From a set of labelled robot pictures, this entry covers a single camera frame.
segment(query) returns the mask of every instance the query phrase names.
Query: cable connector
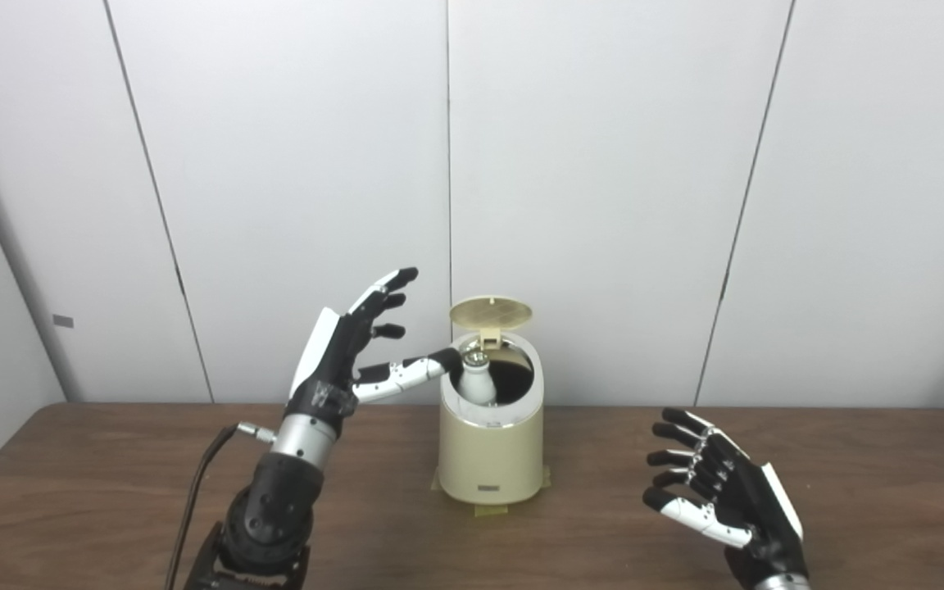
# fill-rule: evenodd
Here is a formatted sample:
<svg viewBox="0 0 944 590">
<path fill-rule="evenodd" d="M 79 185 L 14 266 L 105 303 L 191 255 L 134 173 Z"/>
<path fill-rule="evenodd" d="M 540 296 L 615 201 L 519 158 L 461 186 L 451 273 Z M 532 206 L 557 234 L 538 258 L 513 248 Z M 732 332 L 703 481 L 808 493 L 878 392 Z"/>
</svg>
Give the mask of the cable connector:
<svg viewBox="0 0 944 590">
<path fill-rule="evenodd" d="M 265 427 L 258 426 L 257 424 L 251 424 L 250 422 L 239 422 L 239 432 L 262 441 L 262 443 L 275 443 L 275 431 L 265 429 Z"/>
</svg>

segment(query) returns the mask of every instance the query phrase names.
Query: robotic hand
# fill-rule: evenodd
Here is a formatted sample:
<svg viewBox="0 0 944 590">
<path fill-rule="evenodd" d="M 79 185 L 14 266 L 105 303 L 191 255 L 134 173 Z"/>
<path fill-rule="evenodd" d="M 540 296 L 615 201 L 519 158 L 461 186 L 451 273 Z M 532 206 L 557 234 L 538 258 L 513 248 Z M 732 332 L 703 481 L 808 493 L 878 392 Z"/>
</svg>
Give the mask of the robotic hand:
<svg viewBox="0 0 944 590">
<path fill-rule="evenodd" d="M 403 326 L 374 321 L 403 305 L 406 295 L 397 290 L 416 276 L 413 268 L 394 271 L 372 284 L 345 315 L 330 309 L 319 314 L 293 376 L 279 432 L 237 426 L 272 448 L 259 460 L 251 485 L 232 501 L 225 522 L 210 531 L 184 589 L 297 590 L 303 585 L 311 505 L 344 419 L 361 401 L 403 392 L 461 366 L 461 354 L 446 347 L 426 357 L 366 367 L 353 378 L 356 356 L 372 338 L 404 336 Z"/>
<path fill-rule="evenodd" d="M 656 436 L 692 451 L 658 451 L 648 465 L 670 465 L 643 493 L 644 503 L 705 537 L 726 544 L 724 556 L 745 590 L 810 590 L 803 528 L 770 463 L 762 466 L 723 430 L 690 412 L 665 408 Z M 663 489 L 684 484 L 705 503 Z"/>
</svg>

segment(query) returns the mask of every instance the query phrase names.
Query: perforated lid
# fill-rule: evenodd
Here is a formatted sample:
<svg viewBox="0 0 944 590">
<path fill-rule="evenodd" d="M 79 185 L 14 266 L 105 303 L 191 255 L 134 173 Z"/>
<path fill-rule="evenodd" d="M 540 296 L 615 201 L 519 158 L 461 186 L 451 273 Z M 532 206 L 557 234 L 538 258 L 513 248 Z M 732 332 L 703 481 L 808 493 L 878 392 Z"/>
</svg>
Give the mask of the perforated lid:
<svg viewBox="0 0 944 590">
<path fill-rule="evenodd" d="M 527 303 L 510 297 L 480 295 L 450 307 L 450 321 L 464 329 L 516 329 L 532 316 Z"/>
</svg>

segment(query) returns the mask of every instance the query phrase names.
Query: open lid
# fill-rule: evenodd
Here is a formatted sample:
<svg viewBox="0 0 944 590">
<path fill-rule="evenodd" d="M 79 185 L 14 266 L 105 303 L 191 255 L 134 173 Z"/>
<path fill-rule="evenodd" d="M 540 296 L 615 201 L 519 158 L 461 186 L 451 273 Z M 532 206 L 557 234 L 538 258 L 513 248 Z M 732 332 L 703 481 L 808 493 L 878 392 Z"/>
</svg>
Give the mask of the open lid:
<svg viewBox="0 0 944 590">
<path fill-rule="evenodd" d="M 479 345 L 484 350 L 501 347 L 502 330 L 527 324 L 532 314 L 527 303 L 498 295 L 470 297 L 450 307 L 450 321 L 479 332 Z"/>
</svg>

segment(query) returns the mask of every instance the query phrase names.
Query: white bottle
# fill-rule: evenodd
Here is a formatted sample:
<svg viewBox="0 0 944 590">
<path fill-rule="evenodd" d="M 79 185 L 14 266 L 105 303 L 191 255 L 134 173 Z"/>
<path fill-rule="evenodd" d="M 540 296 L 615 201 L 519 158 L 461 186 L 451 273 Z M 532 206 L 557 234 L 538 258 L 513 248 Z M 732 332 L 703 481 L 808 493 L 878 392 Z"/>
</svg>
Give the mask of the white bottle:
<svg viewBox="0 0 944 590">
<path fill-rule="evenodd" d="M 457 392 L 477 406 L 490 406 L 497 400 L 497 388 L 494 388 L 494 378 L 490 376 L 490 359 L 483 351 L 465 352 L 461 359 L 465 370 L 461 373 Z"/>
</svg>

